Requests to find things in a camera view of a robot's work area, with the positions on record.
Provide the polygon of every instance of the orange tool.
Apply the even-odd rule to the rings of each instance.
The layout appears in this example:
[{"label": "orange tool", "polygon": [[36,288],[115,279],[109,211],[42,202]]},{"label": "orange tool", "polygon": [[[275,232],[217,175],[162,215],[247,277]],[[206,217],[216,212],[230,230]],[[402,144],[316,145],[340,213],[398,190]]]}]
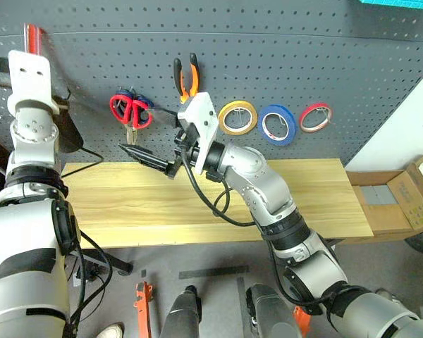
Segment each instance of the orange tool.
[{"label": "orange tool", "polygon": [[188,94],[185,89],[185,85],[183,84],[182,63],[180,62],[179,58],[174,59],[174,82],[176,83],[176,88],[178,90],[178,93],[180,94],[180,102],[182,104],[184,104],[190,96],[196,95],[197,90],[199,89],[199,64],[197,63],[197,57],[194,53],[190,53],[190,65],[192,73],[192,82],[190,93]]},{"label": "orange tool", "polygon": [[310,318],[312,316],[306,314],[299,306],[296,306],[293,311],[293,317],[301,330],[302,336],[305,338],[310,331]]},{"label": "orange tool", "polygon": [[146,282],[136,284],[136,302],[133,304],[138,311],[139,338],[151,338],[149,302],[152,300],[153,286]]}]

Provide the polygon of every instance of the yellow tape roll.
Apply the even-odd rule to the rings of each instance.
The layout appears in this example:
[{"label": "yellow tape roll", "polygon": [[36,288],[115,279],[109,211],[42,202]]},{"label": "yellow tape roll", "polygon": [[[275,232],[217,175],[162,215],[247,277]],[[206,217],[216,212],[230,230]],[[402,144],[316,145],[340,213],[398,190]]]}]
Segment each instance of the yellow tape roll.
[{"label": "yellow tape roll", "polygon": [[[250,114],[249,122],[239,128],[232,128],[226,124],[227,115],[236,109],[241,109]],[[232,101],[226,104],[218,114],[219,127],[229,135],[242,135],[249,132],[257,124],[257,112],[252,104],[247,101]]]}]

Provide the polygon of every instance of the white shoe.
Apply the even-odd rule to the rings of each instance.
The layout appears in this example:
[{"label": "white shoe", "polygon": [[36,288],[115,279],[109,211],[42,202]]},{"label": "white shoe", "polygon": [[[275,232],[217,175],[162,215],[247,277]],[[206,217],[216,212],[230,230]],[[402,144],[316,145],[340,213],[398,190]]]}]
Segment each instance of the white shoe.
[{"label": "white shoe", "polygon": [[105,330],[99,333],[97,338],[122,338],[123,333],[121,326],[113,324],[108,326]]}]

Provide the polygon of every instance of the gray floor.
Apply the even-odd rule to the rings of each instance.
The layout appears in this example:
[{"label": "gray floor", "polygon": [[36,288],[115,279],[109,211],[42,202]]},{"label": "gray floor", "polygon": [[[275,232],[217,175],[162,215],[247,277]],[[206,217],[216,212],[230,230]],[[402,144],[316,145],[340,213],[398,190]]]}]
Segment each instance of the gray floor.
[{"label": "gray floor", "polygon": [[[245,287],[256,282],[274,287],[268,251],[263,242],[113,249],[109,253],[125,261],[134,261],[135,269],[129,277],[114,274],[101,307],[80,324],[79,337],[93,338],[107,325],[121,322],[125,325],[124,337],[136,338],[135,285],[146,280],[156,288],[150,304],[154,338],[159,336],[161,324],[173,300],[189,284],[196,285],[202,297],[201,337],[247,338],[250,335],[247,317],[241,311],[243,291],[238,288],[238,278],[240,282],[243,278]],[[385,287],[398,295],[409,309],[418,313],[420,309],[423,311],[423,254],[404,242],[339,245],[336,253],[353,284],[372,290]],[[67,271],[71,270],[72,263],[73,259],[68,258]],[[179,279],[180,271],[240,266],[247,266],[249,272]],[[143,270],[147,273],[144,278],[141,277]],[[99,283],[93,282],[88,290],[94,290]],[[72,308],[75,308],[77,294],[78,288],[71,287]],[[96,301],[93,301],[85,309],[84,316],[95,304]],[[312,319],[312,331],[308,337],[332,338],[339,335],[325,318],[320,317]]]}]

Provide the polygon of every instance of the tape roll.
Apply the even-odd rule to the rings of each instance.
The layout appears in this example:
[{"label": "tape roll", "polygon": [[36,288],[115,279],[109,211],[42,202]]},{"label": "tape roll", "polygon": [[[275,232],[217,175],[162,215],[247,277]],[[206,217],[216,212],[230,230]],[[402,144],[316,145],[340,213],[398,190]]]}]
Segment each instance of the tape roll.
[{"label": "tape roll", "polygon": [[[266,118],[273,115],[278,116],[279,119],[285,123],[287,127],[285,136],[277,137],[268,130]],[[278,104],[267,106],[259,112],[257,127],[262,133],[263,138],[276,146],[286,146],[290,144],[295,138],[296,130],[298,129],[293,114],[287,108]]]},{"label": "tape roll", "polygon": [[[314,127],[305,127],[304,126],[304,119],[307,115],[309,115],[312,111],[322,111],[324,114],[326,114],[326,119],[319,123],[318,125],[315,125]],[[317,104],[312,104],[311,106],[308,106],[299,117],[299,126],[303,132],[317,132],[318,130],[323,129],[326,127],[332,119],[332,109],[329,107],[328,104],[325,104],[324,102],[319,102]]]},{"label": "tape roll", "polygon": [[[242,110],[249,113],[249,122],[239,128],[232,128],[226,124],[226,117],[229,113],[236,110]],[[229,135],[242,135],[249,132],[257,124],[257,112],[252,104],[247,101],[232,101],[226,104],[218,114],[219,127],[223,132]]]}]

